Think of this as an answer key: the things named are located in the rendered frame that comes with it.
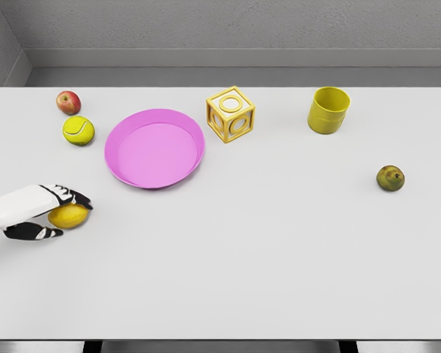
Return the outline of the yellow and white toy cube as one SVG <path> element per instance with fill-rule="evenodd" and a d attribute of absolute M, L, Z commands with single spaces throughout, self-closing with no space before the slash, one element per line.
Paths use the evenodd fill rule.
<path fill-rule="evenodd" d="M 207 123 L 214 133 L 229 143 L 254 128 L 255 105 L 232 86 L 206 99 Z"/>

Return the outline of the pink plate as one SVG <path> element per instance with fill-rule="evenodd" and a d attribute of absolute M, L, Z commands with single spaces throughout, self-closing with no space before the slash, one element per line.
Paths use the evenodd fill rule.
<path fill-rule="evenodd" d="M 120 181 L 157 189 L 188 177 L 204 151 L 204 133 L 190 116 L 176 110 L 150 109 L 125 118 L 112 129 L 104 159 Z"/>

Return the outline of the yellow tennis ball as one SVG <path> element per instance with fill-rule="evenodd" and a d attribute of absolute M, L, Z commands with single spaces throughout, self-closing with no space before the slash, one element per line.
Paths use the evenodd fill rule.
<path fill-rule="evenodd" d="M 65 120 L 62 134 L 69 143 L 76 146 L 86 146 L 92 142 L 95 128 L 89 119 L 76 115 Z"/>

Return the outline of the yellow lemon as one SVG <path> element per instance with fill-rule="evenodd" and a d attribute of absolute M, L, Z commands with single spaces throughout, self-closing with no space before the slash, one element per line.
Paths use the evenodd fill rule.
<path fill-rule="evenodd" d="M 82 224 L 89 210 L 79 204 L 67 204 L 52 210 L 48 214 L 48 221 L 57 228 L 72 229 Z"/>

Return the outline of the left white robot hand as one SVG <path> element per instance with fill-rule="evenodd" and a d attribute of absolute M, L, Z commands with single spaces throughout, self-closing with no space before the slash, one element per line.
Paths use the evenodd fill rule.
<path fill-rule="evenodd" d="M 88 197 L 62 185 L 20 188 L 0 196 L 0 230 L 13 240 L 43 240 L 61 236 L 61 229 L 32 223 L 29 219 L 68 204 L 93 209 Z"/>

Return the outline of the red apple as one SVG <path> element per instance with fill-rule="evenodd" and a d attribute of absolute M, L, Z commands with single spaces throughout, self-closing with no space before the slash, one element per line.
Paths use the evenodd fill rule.
<path fill-rule="evenodd" d="M 62 91 L 56 97 L 56 105 L 66 115 L 76 115 L 81 109 L 80 98 L 69 90 Z"/>

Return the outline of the yellow cup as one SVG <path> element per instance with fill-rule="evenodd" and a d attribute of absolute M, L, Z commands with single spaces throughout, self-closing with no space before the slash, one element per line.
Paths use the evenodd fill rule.
<path fill-rule="evenodd" d="M 340 88 L 318 88 L 309 109 L 309 127 L 322 135 L 335 133 L 341 127 L 350 103 L 349 95 Z"/>

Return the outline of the green pear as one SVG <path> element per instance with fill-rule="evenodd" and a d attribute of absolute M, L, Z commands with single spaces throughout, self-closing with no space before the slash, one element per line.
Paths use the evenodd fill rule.
<path fill-rule="evenodd" d="M 395 192 L 404 186 L 405 175 L 400 168 L 394 165 L 386 165 L 377 173 L 376 181 L 381 189 Z"/>

